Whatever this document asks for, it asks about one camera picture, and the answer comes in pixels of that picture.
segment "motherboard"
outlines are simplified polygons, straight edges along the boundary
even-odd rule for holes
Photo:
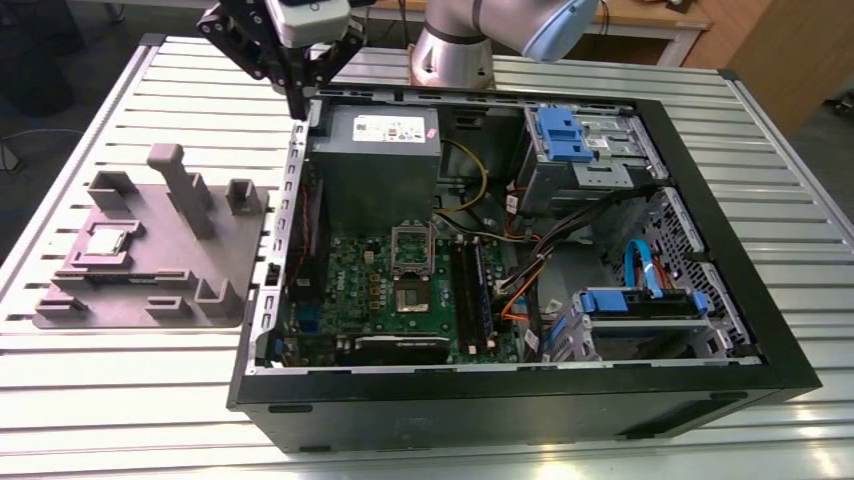
[[[346,364],[343,354],[359,349],[386,357],[359,364],[388,358],[423,364],[431,357],[448,364],[518,361],[516,327],[494,325],[490,310],[488,292],[506,273],[500,245],[479,237],[434,238],[419,228],[332,238],[323,302],[291,305],[299,334],[295,348],[286,347],[288,364]],[[419,356],[419,347],[431,353]]]

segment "aluminum slotted table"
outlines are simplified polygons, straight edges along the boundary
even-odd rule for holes
[[[83,226],[97,170],[162,183],[146,166],[148,146],[160,142],[184,145],[188,170],[208,185],[242,177],[276,187],[282,178],[292,123],[284,99],[204,40],[146,40],[0,269],[0,476],[854,473],[854,229],[743,86],[715,71],[495,61],[500,89],[665,104],[825,384],[793,402],[751,408],[671,440],[284,455],[224,407],[239,329],[37,330],[33,307]],[[406,84],[406,63],[403,51],[366,49],[339,79]]]

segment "ram slot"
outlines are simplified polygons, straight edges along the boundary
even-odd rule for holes
[[[492,335],[492,316],[479,244],[456,243],[454,245],[451,279],[459,349],[466,353],[483,352]]]

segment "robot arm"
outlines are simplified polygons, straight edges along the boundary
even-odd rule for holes
[[[326,85],[362,48],[351,7],[376,0],[220,0],[196,28],[252,78],[268,78],[287,95],[291,117],[306,120],[306,98]],[[332,41],[311,58],[311,46]]]
[[[412,54],[416,84],[486,88],[492,82],[490,38],[540,62],[575,45],[599,0],[432,0]],[[307,118],[307,97],[362,48],[351,8],[376,0],[220,0],[198,29],[258,80],[287,95],[291,117]],[[332,41],[312,58],[311,46]]]
[[[593,22],[599,0],[454,0],[427,4],[412,52],[419,85],[487,88],[490,39],[538,62],[563,58]]]

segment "green motherboard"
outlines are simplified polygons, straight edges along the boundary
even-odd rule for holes
[[[494,335],[492,348],[474,351],[458,345],[458,316],[452,285],[451,249],[455,240],[434,240],[426,247],[424,237],[398,236],[396,262],[424,262],[432,255],[432,275],[395,275],[392,237],[335,237],[331,242],[326,300],[320,307],[319,337],[328,335],[423,334],[448,338],[451,352],[447,363],[512,363],[518,359],[518,332],[508,326]],[[492,284],[506,274],[498,242],[482,245],[483,270]],[[311,337],[303,336],[304,347]],[[311,358],[308,364],[331,360]]]

